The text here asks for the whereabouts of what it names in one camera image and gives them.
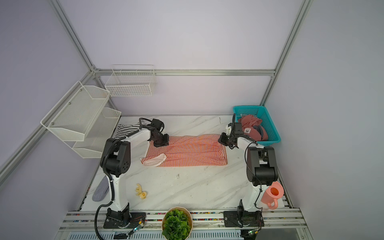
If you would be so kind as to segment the red white striped tank top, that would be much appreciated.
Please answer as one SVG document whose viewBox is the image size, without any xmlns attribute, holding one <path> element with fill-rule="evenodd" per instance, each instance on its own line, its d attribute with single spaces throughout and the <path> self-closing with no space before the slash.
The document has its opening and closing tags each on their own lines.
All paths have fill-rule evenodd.
<svg viewBox="0 0 384 240">
<path fill-rule="evenodd" d="M 226 166 L 226 147 L 218 142 L 220 135 L 171 136 L 165 147 L 151 142 L 147 155 L 141 159 L 146 167 Z"/>
</svg>

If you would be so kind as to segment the black white striped tank top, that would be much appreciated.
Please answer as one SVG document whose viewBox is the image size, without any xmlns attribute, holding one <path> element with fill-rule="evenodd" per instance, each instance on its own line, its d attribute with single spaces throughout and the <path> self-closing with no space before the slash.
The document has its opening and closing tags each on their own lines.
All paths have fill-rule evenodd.
<svg viewBox="0 0 384 240">
<path fill-rule="evenodd" d="M 119 124 L 115 130 L 115 133 L 113 135 L 113 137 L 115 139 L 119 139 L 119 138 L 122 138 L 122 137 L 126 137 L 127 135 L 139 130 L 140 128 L 140 125 L 139 124 L 136 124 L 136 125 L 122 125 L 122 124 Z"/>
</svg>

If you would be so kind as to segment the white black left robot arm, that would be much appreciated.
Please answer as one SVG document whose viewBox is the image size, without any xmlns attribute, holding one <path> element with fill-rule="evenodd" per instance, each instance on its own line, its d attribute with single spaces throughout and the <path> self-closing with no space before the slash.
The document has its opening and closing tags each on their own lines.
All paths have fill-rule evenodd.
<svg viewBox="0 0 384 240">
<path fill-rule="evenodd" d="M 99 240 L 103 237 L 98 229 L 98 215 L 102 208 L 107 208 L 105 226 L 120 229 L 131 226 L 134 222 L 130 213 L 129 200 L 126 196 L 126 183 L 122 180 L 131 166 L 131 151 L 142 142 L 152 142 L 155 147 L 169 145 L 170 136 L 163 134 L 165 124 L 158 119 L 139 118 L 139 126 L 133 126 L 128 133 L 119 138 L 109 138 L 100 160 L 100 167 L 105 174 L 111 200 L 101 204 L 95 213 L 94 229 Z"/>
</svg>

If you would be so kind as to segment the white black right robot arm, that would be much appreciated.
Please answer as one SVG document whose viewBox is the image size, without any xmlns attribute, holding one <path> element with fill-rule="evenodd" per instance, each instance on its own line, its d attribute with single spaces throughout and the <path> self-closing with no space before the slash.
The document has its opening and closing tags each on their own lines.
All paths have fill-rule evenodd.
<svg viewBox="0 0 384 240">
<path fill-rule="evenodd" d="M 243 132 L 242 124 L 236 121 L 236 114 L 233 114 L 232 122 L 227 125 L 218 142 L 231 150 L 236 148 L 244 151 L 246 175 L 252 184 L 248 196 L 240 200 L 237 215 L 232 223 L 240 228 L 248 227 L 251 224 L 244 221 L 244 217 L 248 216 L 261 227 L 263 209 L 277 209 L 279 199 L 284 194 L 279 190 L 274 191 L 274 184 L 278 180 L 275 151 L 272 147 L 259 145 L 247 136 Z"/>
</svg>

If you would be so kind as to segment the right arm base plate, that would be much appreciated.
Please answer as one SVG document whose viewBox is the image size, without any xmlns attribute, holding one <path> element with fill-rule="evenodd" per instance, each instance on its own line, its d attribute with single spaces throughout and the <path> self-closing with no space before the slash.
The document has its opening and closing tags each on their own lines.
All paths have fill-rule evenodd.
<svg viewBox="0 0 384 240">
<path fill-rule="evenodd" d="M 250 228 L 264 227 L 264 218 L 261 211 L 247 212 L 243 211 L 224 211 L 225 227 Z"/>
</svg>

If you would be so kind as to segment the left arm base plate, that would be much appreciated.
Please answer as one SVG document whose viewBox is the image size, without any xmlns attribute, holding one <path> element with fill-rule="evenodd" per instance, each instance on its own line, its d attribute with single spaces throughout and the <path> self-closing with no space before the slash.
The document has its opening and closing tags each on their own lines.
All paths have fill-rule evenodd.
<svg viewBox="0 0 384 240">
<path fill-rule="evenodd" d="M 133 229 L 139 226 L 139 222 L 145 222 L 147 214 L 144 212 L 138 213 L 122 213 L 108 212 L 104 222 L 104 229 Z"/>
</svg>

